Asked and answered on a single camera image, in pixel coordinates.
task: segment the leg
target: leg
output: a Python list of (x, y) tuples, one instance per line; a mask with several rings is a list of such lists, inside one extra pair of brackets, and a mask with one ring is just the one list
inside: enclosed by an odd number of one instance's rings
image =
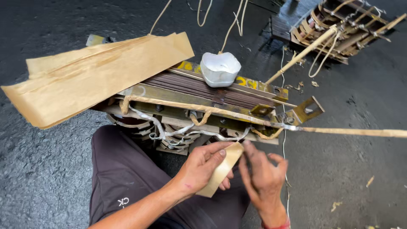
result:
[(233, 174), (229, 190), (218, 189), (212, 198), (194, 196), (178, 204), (167, 214), (192, 229), (239, 228), (250, 198), (237, 166), (233, 168)]
[(163, 187), (171, 178), (116, 126), (92, 137), (92, 225)]

